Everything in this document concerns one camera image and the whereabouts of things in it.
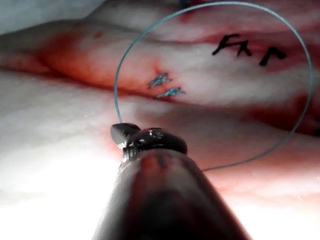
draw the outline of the skin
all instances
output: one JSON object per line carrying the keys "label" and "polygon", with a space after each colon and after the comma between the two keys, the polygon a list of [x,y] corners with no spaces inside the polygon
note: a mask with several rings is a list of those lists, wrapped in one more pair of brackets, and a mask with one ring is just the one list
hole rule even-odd
{"label": "skin", "polygon": [[[297,28],[314,63],[314,94],[298,133],[256,161],[205,172],[255,240],[320,238],[320,140],[313,135],[320,127],[320,9],[316,1],[304,9],[290,4],[266,7]],[[118,122],[119,61],[141,31],[178,9],[178,1],[107,1],[85,19],[0,36],[1,239],[90,238],[121,160],[109,136]],[[272,147],[293,127],[308,94],[294,35],[267,13],[241,9],[199,10],[163,23],[131,50],[120,72],[123,121],[180,135],[201,169]],[[253,55],[236,57],[234,46],[212,56],[233,33],[241,35],[235,41],[249,40]],[[288,57],[261,67],[270,46]],[[159,73],[172,81],[148,89]],[[153,99],[177,87],[186,94]]]}

